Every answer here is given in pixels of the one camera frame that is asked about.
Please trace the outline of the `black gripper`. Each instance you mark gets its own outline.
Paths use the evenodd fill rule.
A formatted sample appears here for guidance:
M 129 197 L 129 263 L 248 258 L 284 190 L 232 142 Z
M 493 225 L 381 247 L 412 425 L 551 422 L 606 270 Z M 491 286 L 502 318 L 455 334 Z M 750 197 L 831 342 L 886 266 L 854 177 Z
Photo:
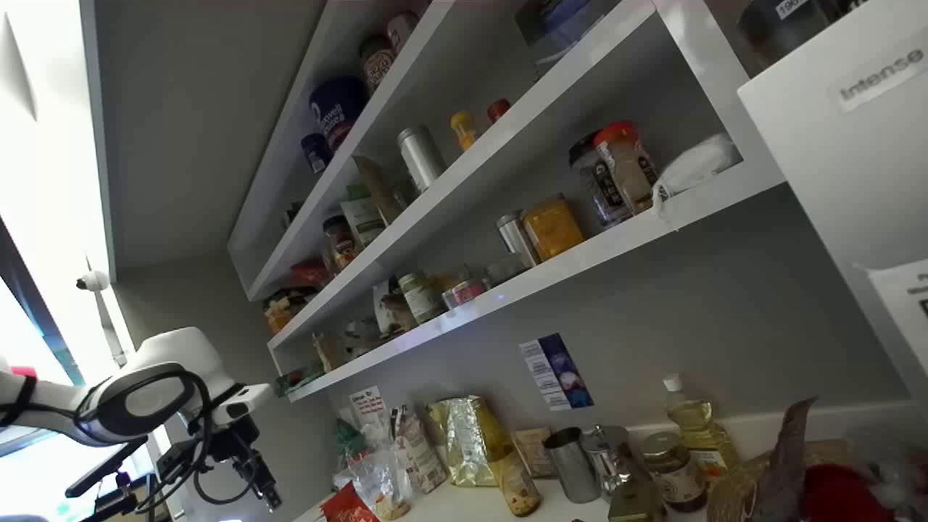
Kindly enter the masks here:
M 265 498 L 270 511 L 278 511 L 281 492 L 265 454 L 255 448 L 255 441 L 258 425 L 249 415 L 232 419 L 229 425 L 209 422 L 201 431 L 204 458 L 197 460 L 197 472 L 209 472 L 214 463 L 229 463 L 243 480 L 248 492 Z

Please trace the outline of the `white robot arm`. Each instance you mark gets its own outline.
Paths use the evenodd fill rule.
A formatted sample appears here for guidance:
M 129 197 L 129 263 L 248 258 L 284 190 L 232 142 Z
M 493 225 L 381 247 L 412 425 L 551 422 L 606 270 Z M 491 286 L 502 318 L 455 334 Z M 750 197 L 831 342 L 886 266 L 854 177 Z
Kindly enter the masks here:
M 114 458 L 81 474 L 67 495 L 88 492 L 112 474 L 172 416 L 184 416 L 188 438 L 156 458 L 156 487 L 138 511 L 154 511 L 181 483 L 219 503 L 204 472 L 229 463 L 243 490 L 281 503 L 275 479 L 255 448 L 252 412 L 272 396 L 270 383 L 242 383 L 228 373 L 222 353 L 201 328 L 149 335 L 129 361 L 97 386 L 65 386 L 33 373 L 0 373 L 0 425 L 33 425 L 88 445 L 120 445 Z

